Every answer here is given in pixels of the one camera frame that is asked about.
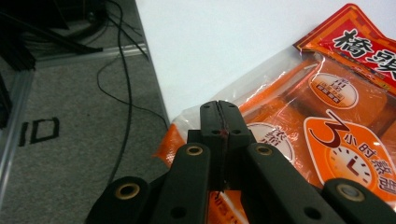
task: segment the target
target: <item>metal screw hole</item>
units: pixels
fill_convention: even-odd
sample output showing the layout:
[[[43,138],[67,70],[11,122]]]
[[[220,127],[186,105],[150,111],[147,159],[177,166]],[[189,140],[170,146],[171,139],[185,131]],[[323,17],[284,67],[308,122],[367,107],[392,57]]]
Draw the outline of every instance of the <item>metal screw hole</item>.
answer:
[[[127,183],[116,188],[116,197],[120,200],[129,200],[134,198],[140,191],[136,183]]]
[[[263,156],[269,156],[273,152],[271,148],[263,147],[263,146],[256,147],[256,151],[259,152]]]
[[[350,186],[350,185],[346,185],[346,184],[339,184],[337,185],[337,191],[338,193],[340,193],[344,198],[353,201],[353,202],[362,202],[364,201],[364,195],[363,193]]]
[[[198,156],[201,155],[204,150],[201,147],[188,147],[186,152],[190,156]]]

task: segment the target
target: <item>gray carpet floor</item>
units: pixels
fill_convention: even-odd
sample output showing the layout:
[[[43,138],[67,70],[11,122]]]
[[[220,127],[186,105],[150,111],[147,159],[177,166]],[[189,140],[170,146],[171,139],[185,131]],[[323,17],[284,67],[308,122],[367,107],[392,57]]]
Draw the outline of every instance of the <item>gray carpet floor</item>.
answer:
[[[134,19],[133,1],[124,4],[126,21]],[[96,47],[116,47],[117,29],[107,27]],[[119,154],[126,128],[128,106],[103,94],[127,101],[125,75],[120,58],[95,60],[37,69],[25,111],[26,142],[12,161],[0,223],[83,223],[106,182]],[[142,56],[126,59],[134,104],[163,115],[158,83],[149,62]],[[54,118],[59,136],[31,142],[53,134]],[[154,180],[167,168],[153,158],[166,132],[163,121],[134,108],[131,133],[116,179],[126,175]]]

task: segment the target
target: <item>metal frame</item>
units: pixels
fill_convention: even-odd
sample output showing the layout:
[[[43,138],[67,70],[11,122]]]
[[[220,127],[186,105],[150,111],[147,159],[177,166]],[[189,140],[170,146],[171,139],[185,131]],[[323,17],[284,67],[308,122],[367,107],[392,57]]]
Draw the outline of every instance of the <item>metal frame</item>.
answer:
[[[9,94],[13,107],[7,127],[0,133],[0,208],[3,205],[12,158],[19,142],[20,127],[32,87],[33,77],[34,72],[31,70],[15,74],[14,83]]]

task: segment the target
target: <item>orange snack package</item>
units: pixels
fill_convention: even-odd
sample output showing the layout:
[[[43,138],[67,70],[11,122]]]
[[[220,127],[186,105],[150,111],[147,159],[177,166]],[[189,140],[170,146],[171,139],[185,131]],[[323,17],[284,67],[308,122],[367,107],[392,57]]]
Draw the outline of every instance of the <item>orange snack package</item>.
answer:
[[[352,50],[363,39],[370,50]],[[229,95],[256,140],[277,147],[313,186],[348,178],[396,211],[396,69],[386,60],[396,55],[396,42],[348,4],[295,47],[304,53],[275,56],[280,60],[273,62],[284,61],[277,64],[285,66],[282,72],[264,68],[246,74],[233,84],[237,91],[219,95]],[[296,57],[299,63],[286,65]],[[241,86],[248,90],[240,92]],[[198,109],[174,120],[157,152],[167,165],[186,143],[187,129],[200,129],[192,125],[196,120]],[[248,223],[239,197],[237,190],[211,192],[209,222]]]

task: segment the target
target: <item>black wire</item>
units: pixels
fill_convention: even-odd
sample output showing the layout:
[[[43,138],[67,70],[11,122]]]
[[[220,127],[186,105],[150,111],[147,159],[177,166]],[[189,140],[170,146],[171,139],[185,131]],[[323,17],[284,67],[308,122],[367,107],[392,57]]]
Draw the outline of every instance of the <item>black wire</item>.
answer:
[[[123,18],[123,11],[122,11],[121,6],[118,3],[111,1],[111,0],[107,0],[107,2],[115,5],[119,9],[119,11],[120,11],[120,25],[119,25],[119,27],[121,28],[122,27],[122,18]],[[127,122],[126,122],[125,135],[124,135],[124,138],[122,141],[122,146],[121,146],[121,149],[119,152],[119,156],[116,159],[113,170],[111,171],[111,174],[110,174],[110,178],[107,181],[108,185],[113,182],[114,176],[116,175],[116,172],[119,169],[120,162],[122,160],[122,156],[125,151],[126,144],[128,142],[129,132],[131,131],[131,123],[132,123],[132,90],[131,90],[131,82],[129,79],[128,66],[126,65],[125,56],[123,54],[122,46],[121,46],[121,29],[119,29],[119,31],[118,31],[117,39],[118,39],[118,46],[119,46],[119,50],[120,50],[120,56],[122,58],[122,65],[123,65],[123,68],[125,71],[125,78],[126,78],[126,83],[127,83],[127,88],[128,88],[128,102],[129,102],[129,104],[128,104],[128,118],[127,118]]]
[[[101,74],[107,67],[109,67],[111,64],[113,64],[117,59],[118,59],[118,57],[116,57],[116,58],[115,58],[114,60],[112,60],[111,62],[105,64],[102,68],[100,68],[100,69],[98,70],[98,72],[96,73],[96,83],[97,83],[97,86],[98,86],[99,90],[100,90],[102,93],[106,94],[107,96],[113,98],[114,100],[116,100],[116,101],[118,101],[118,102],[120,102],[120,103],[122,103],[122,104],[128,105],[128,102],[125,102],[125,101],[121,100],[120,98],[117,98],[116,96],[110,94],[108,91],[106,91],[105,89],[103,89],[103,87],[102,87],[101,84],[100,84],[100,74]],[[147,109],[147,108],[145,108],[145,107],[142,107],[142,106],[138,106],[138,105],[134,105],[134,104],[132,104],[132,106],[133,106],[134,108],[136,108],[136,109],[140,109],[140,110],[147,111],[147,112],[153,114],[154,116],[158,117],[159,119],[161,119],[161,120],[163,121],[163,125],[164,125],[165,129],[166,129],[166,130],[168,129],[168,125],[167,125],[167,123],[166,123],[166,120],[165,120],[165,118],[164,118],[162,115],[156,113],[156,112],[153,111],[153,110],[150,110],[150,109]]]
[[[119,30],[121,30],[121,31],[124,33],[124,35],[125,35],[126,37],[128,37],[129,40],[131,40],[131,42],[140,50],[140,52],[142,52],[142,54],[143,54],[143,56],[145,56],[146,60],[149,60],[149,56],[146,54],[145,51],[142,50],[142,48],[140,48],[139,44],[137,44],[137,42],[134,41],[134,39],[131,38],[131,37],[128,35],[128,33],[126,33],[125,30],[122,29],[122,27],[121,27],[119,24],[117,24],[115,21],[113,21],[113,19],[111,19],[110,17],[108,17],[108,19],[109,19],[111,22],[113,22],[117,27],[119,27]]]
[[[125,55],[123,54],[123,50],[122,50],[122,46],[121,46],[121,41],[120,41],[121,32],[123,32],[126,36],[128,36],[128,34],[122,29],[123,11],[122,11],[121,6],[120,6],[118,3],[114,2],[114,1],[111,1],[111,0],[107,0],[107,2],[109,2],[109,3],[113,4],[113,5],[115,5],[115,6],[119,9],[119,11],[120,11],[120,23],[119,23],[119,24],[117,24],[117,23],[116,23],[115,21],[113,21],[111,18],[109,18],[109,17],[108,17],[108,18],[109,18],[109,20],[110,20],[111,22],[113,22],[113,23],[119,28],[118,36],[117,36],[117,38],[118,38],[118,47],[119,47],[119,50],[120,50],[120,56],[121,56],[121,58],[122,58],[122,65],[123,65],[123,68],[124,68],[124,71],[125,71],[126,83],[127,83],[127,88],[128,88],[128,102],[124,102],[124,101],[122,101],[121,99],[119,99],[119,98],[117,98],[117,97],[111,95],[110,93],[108,93],[107,91],[105,91],[105,90],[100,86],[99,74],[100,74],[103,70],[105,70],[106,67],[108,67],[108,66],[110,66],[111,64],[113,64],[113,63],[117,60],[117,57],[116,57],[116,59],[114,59],[114,60],[111,61],[110,63],[107,63],[105,66],[103,66],[103,67],[98,71],[98,73],[97,73],[97,84],[98,84],[99,89],[100,89],[104,94],[106,94],[106,95],[112,97],[113,99],[116,99],[117,101],[119,101],[119,102],[121,102],[121,103],[124,103],[124,104],[127,104],[127,105],[128,105],[128,119],[127,119],[127,124],[126,124],[126,129],[125,129],[125,135],[124,135],[124,139],[123,139],[123,141],[122,141],[122,146],[121,146],[121,149],[120,149],[120,152],[119,152],[119,156],[117,157],[117,160],[116,160],[116,162],[115,162],[115,164],[114,164],[113,170],[112,170],[112,172],[111,172],[111,174],[110,174],[110,177],[109,177],[109,179],[108,179],[108,181],[107,181],[107,184],[109,185],[109,184],[111,184],[111,183],[113,182],[113,180],[114,180],[114,177],[115,177],[115,175],[116,175],[116,172],[118,171],[118,169],[119,169],[119,167],[120,167],[120,162],[121,162],[121,160],[122,160],[123,153],[125,152],[126,144],[127,144],[128,137],[129,137],[129,133],[130,133],[130,131],[131,131],[132,108],[135,107],[135,108],[138,108],[138,109],[145,110],[145,111],[148,111],[148,112],[150,112],[150,113],[153,113],[154,115],[160,117],[160,118],[163,120],[163,123],[165,124],[165,127],[167,127],[167,124],[166,124],[165,119],[164,119],[161,115],[155,113],[155,112],[152,111],[152,110],[149,110],[149,109],[146,109],[146,108],[143,108],[143,107],[140,107],[140,106],[137,106],[137,105],[134,105],[134,104],[133,104],[133,101],[132,101],[131,81],[130,81],[130,78],[129,78],[128,67],[127,67],[127,64],[126,64]],[[140,51],[142,51],[142,53],[143,53],[143,54],[146,56],[146,58],[148,59],[149,57],[147,56],[147,54],[137,45],[137,43],[136,43],[130,36],[128,36],[128,37],[130,38],[131,41],[133,41],[133,43],[136,45],[136,47],[137,47]]]
[[[110,12],[110,11],[108,11],[107,14],[108,14],[108,15],[112,15],[112,16],[115,17],[116,19],[120,19],[120,17],[118,17],[116,14],[114,14],[114,13],[112,13],[112,12]],[[137,35],[139,35],[139,36],[142,36],[142,34],[140,34],[139,32],[136,31],[136,30],[140,30],[139,28],[133,27],[132,25],[130,25],[128,22],[125,22],[125,21],[123,22],[123,24],[126,25],[126,26],[128,26],[135,34],[137,34]]]

